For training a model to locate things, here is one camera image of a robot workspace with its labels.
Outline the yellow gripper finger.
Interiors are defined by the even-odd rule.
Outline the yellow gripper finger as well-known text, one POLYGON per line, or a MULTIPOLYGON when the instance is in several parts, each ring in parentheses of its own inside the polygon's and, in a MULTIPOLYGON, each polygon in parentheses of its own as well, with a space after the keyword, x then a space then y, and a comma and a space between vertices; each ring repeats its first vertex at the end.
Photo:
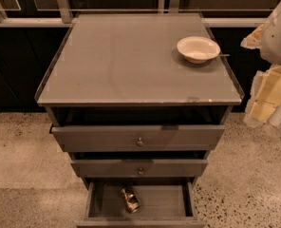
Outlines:
POLYGON ((247 49, 261 49, 261 35, 264 25, 257 27, 252 33, 245 37, 240 45, 247 49))
POLYGON ((271 104, 249 100, 245 108, 244 123, 249 127, 258 127, 265 124, 274 111, 271 104))

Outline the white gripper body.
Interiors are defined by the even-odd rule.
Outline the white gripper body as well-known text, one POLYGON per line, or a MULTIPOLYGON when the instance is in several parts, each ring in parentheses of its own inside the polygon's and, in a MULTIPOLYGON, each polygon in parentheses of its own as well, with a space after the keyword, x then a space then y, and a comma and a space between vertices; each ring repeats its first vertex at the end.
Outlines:
POLYGON ((273 107, 281 105, 281 66, 272 67, 263 74, 256 100, 273 107))

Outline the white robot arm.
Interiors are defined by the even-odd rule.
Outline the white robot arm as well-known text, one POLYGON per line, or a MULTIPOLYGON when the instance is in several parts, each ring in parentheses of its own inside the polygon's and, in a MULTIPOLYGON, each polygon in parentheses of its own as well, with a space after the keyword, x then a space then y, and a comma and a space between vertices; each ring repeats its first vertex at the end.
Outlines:
POLYGON ((271 67, 257 71, 252 83, 251 98, 245 109, 244 123, 250 127, 281 124, 281 2, 266 22, 244 38, 243 48, 258 49, 271 67))

